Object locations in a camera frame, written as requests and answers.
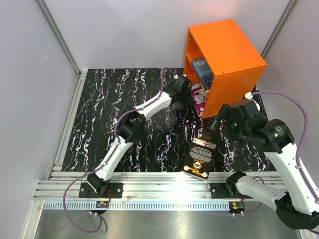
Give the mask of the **purple treehouse book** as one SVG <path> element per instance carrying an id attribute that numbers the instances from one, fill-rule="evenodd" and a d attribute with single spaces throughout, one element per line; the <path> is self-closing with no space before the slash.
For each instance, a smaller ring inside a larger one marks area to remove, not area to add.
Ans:
<path id="1" fill-rule="evenodd" d="M 198 116 L 202 117 L 207 102 L 207 95 L 198 83 L 192 85 L 191 97 Z"/>

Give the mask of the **dark blue book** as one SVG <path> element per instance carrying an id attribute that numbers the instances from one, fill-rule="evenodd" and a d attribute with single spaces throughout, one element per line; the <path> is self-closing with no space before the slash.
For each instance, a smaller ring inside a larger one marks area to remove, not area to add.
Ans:
<path id="1" fill-rule="evenodd" d="M 203 85 L 205 91 L 209 92 L 214 75 L 206 60 L 204 58 L 197 58 L 192 60 L 191 64 L 199 82 Z"/>

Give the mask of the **black book gold text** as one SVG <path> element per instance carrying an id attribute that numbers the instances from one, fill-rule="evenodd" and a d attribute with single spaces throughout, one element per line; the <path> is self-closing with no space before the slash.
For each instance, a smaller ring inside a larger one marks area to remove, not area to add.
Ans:
<path id="1" fill-rule="evenodd" d="M 194 138 L 186 154 L 181 171 L 189 176 L 207 181 L 216 153 L 216 144 Z"/>

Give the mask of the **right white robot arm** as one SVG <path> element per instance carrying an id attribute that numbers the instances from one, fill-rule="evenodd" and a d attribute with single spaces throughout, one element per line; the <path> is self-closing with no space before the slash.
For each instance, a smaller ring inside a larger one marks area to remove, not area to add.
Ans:
<path id="1" fill-rule="evenodd" d="M 253 144 L 270 160 L 286 187 L 275 189 L 239 171 L 226 179 L 228 196 L 245 195 L 261 202 L 291 229 L 318 227 L 318 188 L 297 157 L 295 139 L 282 120 L 267 120 L 254 100 L 240 100 L 232 105 L 223 104 L 211 129 L 219 129 L 235 142 Z"/>

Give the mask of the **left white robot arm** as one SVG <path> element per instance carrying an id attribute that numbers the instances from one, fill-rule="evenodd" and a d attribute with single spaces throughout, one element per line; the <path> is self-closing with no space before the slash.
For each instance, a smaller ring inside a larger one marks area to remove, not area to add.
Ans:
<path id="1" fill-rule="evenodd" d="M 114 142 L 95 170 L 87 176 L 90 192 L 97 198 L 107 193 L 107 185 L 126 151 L 143 135 L 146 121 L 157 112 L 185 100 L 190 95 L 191 80 L 186 75 L 175 75 L 175 81 L 145 103 L 127 108 L 114 126 Z"/>

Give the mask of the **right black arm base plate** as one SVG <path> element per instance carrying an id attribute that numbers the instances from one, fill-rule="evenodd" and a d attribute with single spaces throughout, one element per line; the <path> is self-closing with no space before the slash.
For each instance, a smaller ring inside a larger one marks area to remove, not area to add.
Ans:
<path id="1" fill-rule="evenodd" d="M 226 183 L 207 183 L 206 188 L 212 199 L 242 199 L 243 197 L 239 193 L 231 194 L 226 188 Z"/>

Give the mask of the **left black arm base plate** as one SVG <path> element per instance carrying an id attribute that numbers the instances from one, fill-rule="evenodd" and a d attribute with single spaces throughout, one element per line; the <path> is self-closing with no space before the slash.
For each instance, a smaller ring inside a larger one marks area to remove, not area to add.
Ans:
<path id="1" fill-rule="evenodd" d="M 88 183 L 81 183 L 79 198 L 122 198 L 123 194 L 123 183 L 113 182 L 104 184 L 98 192 L 95 192 L 94 189 Z"/>

